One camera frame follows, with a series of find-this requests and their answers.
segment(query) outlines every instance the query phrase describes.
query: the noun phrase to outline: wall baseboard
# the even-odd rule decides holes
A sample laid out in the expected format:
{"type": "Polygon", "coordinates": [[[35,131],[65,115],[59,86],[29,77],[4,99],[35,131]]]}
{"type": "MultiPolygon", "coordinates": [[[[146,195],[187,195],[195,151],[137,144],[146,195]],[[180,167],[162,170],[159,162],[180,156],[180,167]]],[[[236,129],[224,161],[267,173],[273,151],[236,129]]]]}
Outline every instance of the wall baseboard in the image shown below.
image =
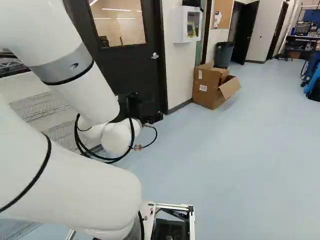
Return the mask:
{"type": "Polygon", "coordinates": [[[266,61],[245,60],[246,63],[253,63],[253,64],[264,64],[266,61]]]}
{"type": "Polygon", "coordinates": [[[187,106],[187,105],[190,104],[190,103],[192,103],[192,98],[189,99],[189,100],[187,100],[187,101],[185,101],[185,102],[183,102],[183,103],[181,103],[181,104],[179,104],[178,106],[175,106],[175,107],[169,109],[168,112],[167,112],[167,114],[168,114],[168,115],[169,115],[169,114],[173,114],[174,112],[178,111],[179,109],[184,108],[185,106],[187,106]]]}

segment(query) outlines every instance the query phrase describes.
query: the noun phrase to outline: door handle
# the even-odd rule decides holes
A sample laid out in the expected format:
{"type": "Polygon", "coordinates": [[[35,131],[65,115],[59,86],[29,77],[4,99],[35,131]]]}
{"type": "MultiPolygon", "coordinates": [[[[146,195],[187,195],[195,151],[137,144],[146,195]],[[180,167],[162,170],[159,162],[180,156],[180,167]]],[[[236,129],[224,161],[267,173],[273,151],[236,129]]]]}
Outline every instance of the door handle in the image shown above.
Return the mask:
{"type": "Polygon", "coordinates": [[[158,53],[156,53],[156,52],[154,52],[153,54],[152,54],[152,59],[158,59],[160,56],[158,55],[158,53]]]}

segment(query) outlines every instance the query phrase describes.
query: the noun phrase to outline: cable connector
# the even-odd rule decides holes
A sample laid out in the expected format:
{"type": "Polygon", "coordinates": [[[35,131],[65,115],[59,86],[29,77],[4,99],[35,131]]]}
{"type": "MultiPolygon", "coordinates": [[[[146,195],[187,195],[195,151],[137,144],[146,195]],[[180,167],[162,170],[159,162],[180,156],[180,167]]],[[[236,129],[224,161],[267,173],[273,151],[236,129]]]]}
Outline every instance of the cable connector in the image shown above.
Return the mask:
{"type": "Polygon", "coordinates": [[[133,147],[133,150],[135,151],[142,151],[144,149],[144,147],[141,144],[136,144],[133,147]]]}

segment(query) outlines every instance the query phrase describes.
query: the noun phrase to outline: metal extrusion frame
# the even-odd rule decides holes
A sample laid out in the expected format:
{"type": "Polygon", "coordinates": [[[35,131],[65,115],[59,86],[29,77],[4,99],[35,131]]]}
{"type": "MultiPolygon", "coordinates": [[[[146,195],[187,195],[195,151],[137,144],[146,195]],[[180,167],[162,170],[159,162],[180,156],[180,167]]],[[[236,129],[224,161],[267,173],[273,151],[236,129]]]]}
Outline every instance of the metal extrusion frame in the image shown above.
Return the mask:
{"type": "Polygon", "coordinates": [[[155,207],[160,210],[172,210],[177,212],[186,212],[189,215],[188,223],[189,223],[189,240],[196,240],[196,214],[195,207],[193,205],[188,204],[163,204],[156,203],[155,207]]]}
{"type": "MultiPolygon", "coordinates": [[[[162,210],[162,211],[173,211],[173,212],[186,212],[188,214],[188,225],[189,225],[189,240],[196,240],[196,215],[195,215],[195,207],[193,205],[188,204],[164,204],[164,203],[153,203],[153,202],[147,202],[147,204],[144,204],[144,206],[141,209],[142,217],[145,217],[145,221],[149,220],[152,224],[148,224],[151,228],[153,227],[153,223],[155,220],[156,212],[155,210],[162,210]]],[[[148,229],[146,225],[144,226],[145,232],[152,232],[152,229],[148,229]]],[[[75,230],[70,230],[65,240],[73,240],[74,236],[76,235],[75,230]]],[[[147,239],[151,237],[149,234],[145,234],[145,239],[142,240],[151,240],[147,239]]]]}

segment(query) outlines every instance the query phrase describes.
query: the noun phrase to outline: wall-mounted dispenser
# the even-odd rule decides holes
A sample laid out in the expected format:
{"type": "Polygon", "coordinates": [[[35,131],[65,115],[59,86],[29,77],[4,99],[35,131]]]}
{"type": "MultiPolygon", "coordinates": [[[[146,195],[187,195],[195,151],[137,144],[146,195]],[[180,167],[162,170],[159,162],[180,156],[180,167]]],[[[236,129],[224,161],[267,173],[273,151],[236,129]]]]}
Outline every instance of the wall-mounted dispenser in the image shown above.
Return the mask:
{"type": "Polygon", "coordinates": [[[173,10],[173,42],[190,43],[201,40],[203,13],[199,7],[179,6],[173,10]]]}

